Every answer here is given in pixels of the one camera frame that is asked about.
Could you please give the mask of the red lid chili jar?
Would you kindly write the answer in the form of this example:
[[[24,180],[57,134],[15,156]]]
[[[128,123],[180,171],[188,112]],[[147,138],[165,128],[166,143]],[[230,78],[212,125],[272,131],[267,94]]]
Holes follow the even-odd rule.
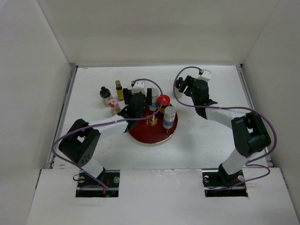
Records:
[[[168,95],[160,95],[158,98],[157,98],[157,106],[161,106],[160,108],[160,113],[164,113],[165,111],[165,108],[168,107],[170,105],[170,97]]]

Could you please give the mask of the yellow label cork bottle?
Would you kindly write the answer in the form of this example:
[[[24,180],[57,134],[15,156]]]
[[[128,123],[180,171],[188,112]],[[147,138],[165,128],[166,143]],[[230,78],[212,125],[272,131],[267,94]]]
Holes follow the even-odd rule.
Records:
[[[118,100],[120,101],[124,100],[123,87],[119,80],[115,81],[115,86],[116,86],[116,93],[117,93]]]

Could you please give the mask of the black cap brown spice bottle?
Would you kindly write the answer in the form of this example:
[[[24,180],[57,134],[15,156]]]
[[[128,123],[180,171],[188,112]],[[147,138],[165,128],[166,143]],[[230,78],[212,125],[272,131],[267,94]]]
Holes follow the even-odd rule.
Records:
[[[110,100],[113,98],[111,92],[105,86],[102,86],[99,92],[105,106],[110,106]]]

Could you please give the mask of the silver lid blue label jar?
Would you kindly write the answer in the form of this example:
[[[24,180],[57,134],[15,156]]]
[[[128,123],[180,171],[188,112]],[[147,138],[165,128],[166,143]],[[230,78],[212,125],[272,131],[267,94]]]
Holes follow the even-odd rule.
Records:
[[[149,109],[151,111],[156,111],[158,109],[158,102],[157,98],[160,96],[158,89],[151,88],[151,105],[149,106]]]

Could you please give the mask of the silver lid bead jar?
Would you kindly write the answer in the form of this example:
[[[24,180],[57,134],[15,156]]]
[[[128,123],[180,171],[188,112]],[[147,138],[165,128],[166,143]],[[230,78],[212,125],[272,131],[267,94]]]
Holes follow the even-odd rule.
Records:
[[[171,129],[174,124],[176,116],[176,110],[172,106],[168,106],[164,110],[164,117],[163,117],[163,127],[166,129]]]

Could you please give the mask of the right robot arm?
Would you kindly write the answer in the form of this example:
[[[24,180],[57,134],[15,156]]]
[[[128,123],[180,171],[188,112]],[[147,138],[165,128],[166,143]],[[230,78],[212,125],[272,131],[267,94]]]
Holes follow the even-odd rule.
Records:
[[[265,127],[264,119],[256,111],[241,113],[238,108],[230,109],[218,106],[209,96],[210,74],[203,73],[198,78],[178,77],[174,81],[173,93],[177,98],[179,93],[191,97],[192,107],[196,113],[206,119],[218,122],[232,130],[234,150],[218,167],[218,172],[212,178],[217,187],[225,187],[234,181],[243,166],[256,153],[270,146],[271,138]]]

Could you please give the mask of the red lid sauce jar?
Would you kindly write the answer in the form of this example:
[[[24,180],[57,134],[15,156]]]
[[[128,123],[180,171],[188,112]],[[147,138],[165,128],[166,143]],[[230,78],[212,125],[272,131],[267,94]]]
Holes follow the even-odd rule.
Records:
[[[143,109],[142,109],[142,112],[143,113],[146,113],[146,112],[148,112],[150,110],[150,107],[148,106],[148,105],[144,105],[143,106]]]

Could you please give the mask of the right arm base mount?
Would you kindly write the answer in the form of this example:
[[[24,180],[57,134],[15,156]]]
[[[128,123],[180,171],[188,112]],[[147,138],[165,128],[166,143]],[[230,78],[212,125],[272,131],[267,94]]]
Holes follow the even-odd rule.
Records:
[[[217,170],[202,170],[202,183],[206,197],[248,197],[242,170],[227,175],[221,167]]]

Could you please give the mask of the black cap white powder bottle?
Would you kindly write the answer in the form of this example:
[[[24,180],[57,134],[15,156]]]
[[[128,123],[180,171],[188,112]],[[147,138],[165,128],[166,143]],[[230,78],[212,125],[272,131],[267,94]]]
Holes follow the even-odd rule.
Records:
[[[179,77],[176,81],[175,81],[175,96],[177,98],[181,98],[183,96],[183,93],[180,92],[180,88],[181,88],[181,85],[183,83],[183,78],[182,77]]]

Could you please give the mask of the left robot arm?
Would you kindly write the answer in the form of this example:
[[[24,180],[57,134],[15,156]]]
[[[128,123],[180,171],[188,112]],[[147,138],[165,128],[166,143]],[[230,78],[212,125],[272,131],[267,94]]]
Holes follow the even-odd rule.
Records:
[[[58,149],[80,169],[89,175],[89,181],[95,187],[100,187],[105,182],[106,171],[95,159],[93,154],[99,140],[118,133],[126,133],[138,125],[138,119],[143,117],[146,106],[152,104],[152,89],[146,93],[134,93],[134,90],[124,89],[126,106],[116,115],[102,120],[100,127],[91,127],[83,119],[74,122],[69,132],[87,127],[64,137],[59,143]]]

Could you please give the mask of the pink lid clear bottle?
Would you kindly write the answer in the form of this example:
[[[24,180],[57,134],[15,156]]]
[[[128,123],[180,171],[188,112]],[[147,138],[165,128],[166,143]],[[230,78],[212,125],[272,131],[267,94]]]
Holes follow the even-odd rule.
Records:
[[[112,115],[116,115],[121,112],[121,108],[119,106],[118,100],[116,100],[114,98],[110,99],[109,106],[110,106]]]

